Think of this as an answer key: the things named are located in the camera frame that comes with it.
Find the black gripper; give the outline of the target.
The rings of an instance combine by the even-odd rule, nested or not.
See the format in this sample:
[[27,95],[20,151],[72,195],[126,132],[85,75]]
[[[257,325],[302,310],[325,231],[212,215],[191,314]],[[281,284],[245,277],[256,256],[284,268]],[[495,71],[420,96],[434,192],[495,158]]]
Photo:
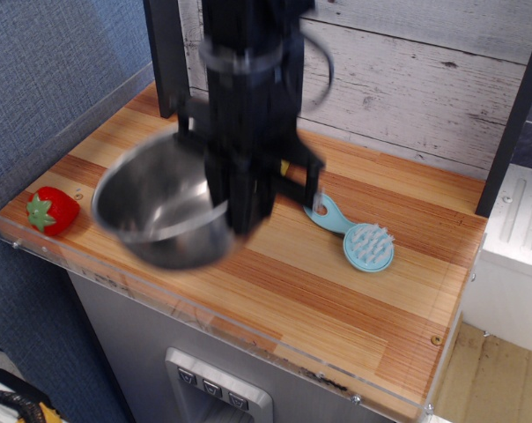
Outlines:
[[[238,235],[253,233],[278,195],[314,208],[325,164],[297,133],[304,44],[276,43],[256,53],[204,43],[199,56],[209,99],[186,101],[180,139],[203,155],[212,203],[229,200]],[[286,176],[282,160],[290,163]]]

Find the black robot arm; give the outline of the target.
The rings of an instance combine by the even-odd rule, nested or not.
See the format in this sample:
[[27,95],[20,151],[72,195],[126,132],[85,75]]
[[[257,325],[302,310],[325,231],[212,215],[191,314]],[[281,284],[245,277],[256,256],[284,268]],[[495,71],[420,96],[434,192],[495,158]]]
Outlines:
[[237,235],[269,217],[277,195],[309,209],[324,162],[299,138],[312,1],[204,1],[199,55],[207,101],[179,111],[180,139],[203,153],[213,205]]

